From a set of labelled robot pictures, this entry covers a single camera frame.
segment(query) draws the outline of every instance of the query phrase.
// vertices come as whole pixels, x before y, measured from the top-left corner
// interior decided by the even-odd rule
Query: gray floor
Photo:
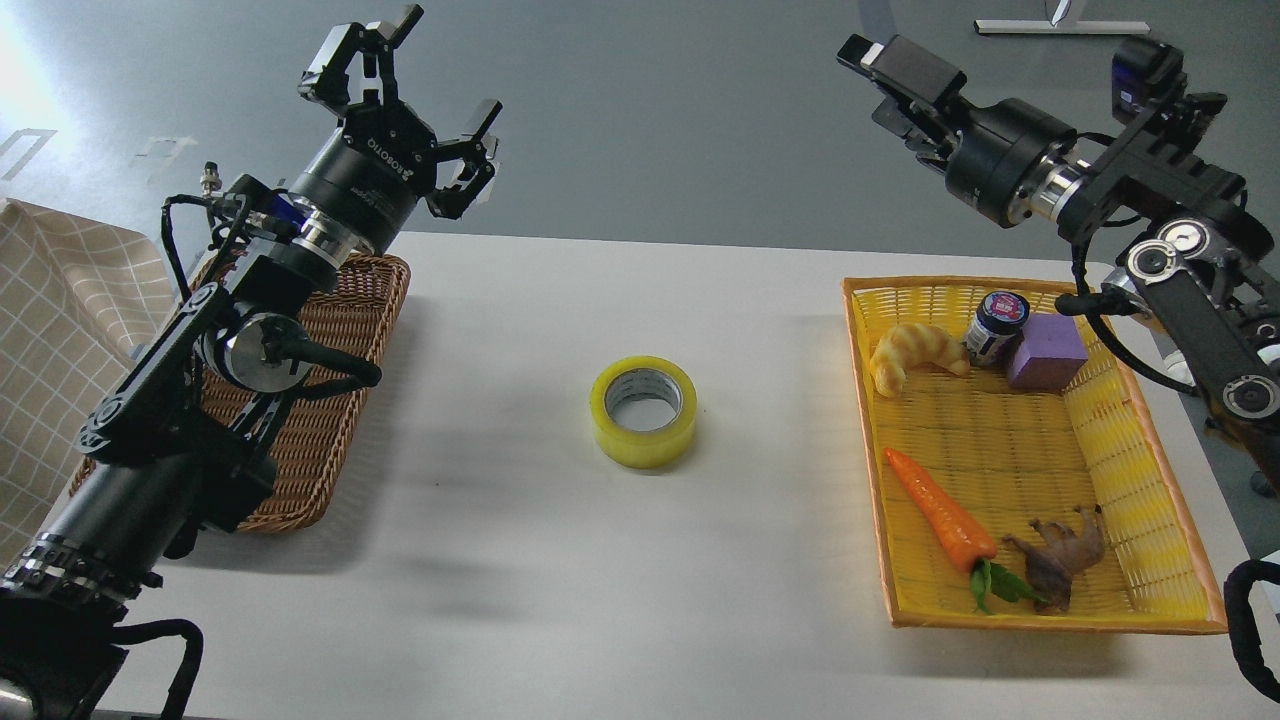
[[[461,222],[419,210],[408,229],[1065,259],[1050,224],[1000,231],[870,122],[879,95],[835,61],[851,32],[911,37],[964,68],[979,105],[1018,96],[1080,129],[1119,129],[1116,38],[973,31],[975,18],[1037,19],[1039,0],[425,6],[397,54],[401,96],[442,138],[500,99],[502,167]],[[206,160],[227,178],[291,181],[333,124],[296,95],[300,73],[332,26],[399,8],[0,0],[0,142],[56,131],[35,154],[28,136],[0,155],[0,195],[154,236],[161,199],[197,191]],[[1087,18],[1147,20],[1187,53],[1193,91],[1231,99],[1201,155],[1248,178],[1251,210],[1280,231],[1280,5],[1096,0]],[[193,256],[200,218],[178,227]],[[1102,237],[1094,258],[1129,238]],[[1249,552],[1280,550],[1280,502],[1248,489],[1248,459],[1204,447]]]

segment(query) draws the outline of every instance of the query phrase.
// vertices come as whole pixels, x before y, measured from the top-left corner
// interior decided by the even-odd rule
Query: beige plaid fabric
[[[84,418],[174,304],[146,236],[0,200],[0,568],[81,461]]]

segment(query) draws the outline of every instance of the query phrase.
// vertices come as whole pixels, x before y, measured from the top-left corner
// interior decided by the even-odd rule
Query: jar lid
[[[1016,292],[997,290],[982,299],[978,306],[978,318],[983,327],[993,333],[1014,334],[1027,324],[1030,318],[1032,306],[1027,299]]]

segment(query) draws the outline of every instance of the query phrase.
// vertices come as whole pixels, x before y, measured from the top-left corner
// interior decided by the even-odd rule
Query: yellow tape roll
[[[637,400],[663,400],[676,416],[654,430],[632,430],[614,418],[618,407]],[[600,450],[627,468],[658,468],[680,457],[694,439],[698,393],[675,363],[637,355],[609,365],[591,387],[591,420]]]

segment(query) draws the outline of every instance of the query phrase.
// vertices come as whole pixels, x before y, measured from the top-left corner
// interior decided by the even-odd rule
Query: toy croissant
[[[884,397],[897,397],[906,384],[906,370],[933,363],[952,375],[969,373],[969,352],[960,341],[937,325],[904,323],[890,328],[872,354],[876,389]]]

